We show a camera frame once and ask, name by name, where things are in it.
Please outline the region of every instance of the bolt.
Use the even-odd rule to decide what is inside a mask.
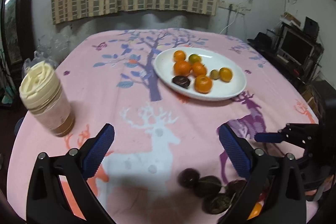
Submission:
[[[262,156],[263,154],[265,154],[264,150],[257,148],[256,150],[254,150],[254,153],[256,153],[258,156]]]
[[[40,160],[43,160],[43,159],[45,158],[46,155],[47,155],[47,154],[44,153],[44,152],[39,153],[39,159],[40,159]]]
[[[74,156],[78,153],[78,149],[77,148],[73,148],[73,149],[70,149],[69,151],[69,155],[70,156]]]
[[[289,158],[290,160],[295,160],[295,157],[292,153],[288,153],[287,158]]]

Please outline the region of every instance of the computer screen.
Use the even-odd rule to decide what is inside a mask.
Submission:
[[[312,45],[288,31],[283,40],[281,49],[303,65],[311,53]]]

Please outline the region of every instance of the tablecloth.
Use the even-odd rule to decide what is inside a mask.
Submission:
[[[202,47],[230,58],[246,73],[245,91],[222,102],[175,93],[157,78],[152,65],[157,54],[174,47]],[[181,188],[176,178],[185,168],[195,168],[201,176],[215,175],[223,185],[238,178],[216,133],[221,124],[235,121],[240,135],[253,139],[256,132],[276,132],[289,122],[317,122],[271,64],[230,36],[179,28],[102,32],[85,39],[56,72],[76,122],[68,136],[58,138],[31,113],[24,118],[7,181],[8,201],[24,219],[37,155],[64,155],[79,148],[105,123],[115,127],[115,141],[88,184],[116,223],[204,224],[216,223],[220,215],[202,212],[202,200]],[[276,155],[303,153],[286,143],[262,148]],[[61,181],[74,213],[82,216],[66,180]],[[316,204],[307,205],[308,213],[314,214]]]

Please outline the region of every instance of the television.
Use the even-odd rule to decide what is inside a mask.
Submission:
[[[305,66],[307,59],[314,51],[313,45],[295,33],[291,29],[285,27],[283,37],[280,40],[278,54],[283,56],[288,61],[297,63],[300,66]]]

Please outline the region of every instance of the white plate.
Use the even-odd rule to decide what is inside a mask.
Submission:
[[[191,81],[188,89],[181,88],[180,86],[172,83],[174,77],[173,72],[173,54],[177,50],[183,50],[187,59],[191,54],[197,54],[201,56],[202,63],[208,70],[208,75],[211,70],[227,67],[233,72],[233,78],[229,83],[225,83],[218,80],[213,80],[213,86],[208,94],[201,94],[194,90],[194,77],[189,76]],[[222,101],[240,94],[246,87],[246,77],[241,68],[227,57],[220,55],[216,52],[205,50],[202,48],[171,48],[164,52],[161,52],[154,60],[154,70],[158,77],[173,90],[186,95],[190,98],[195,98],[203,101]]]

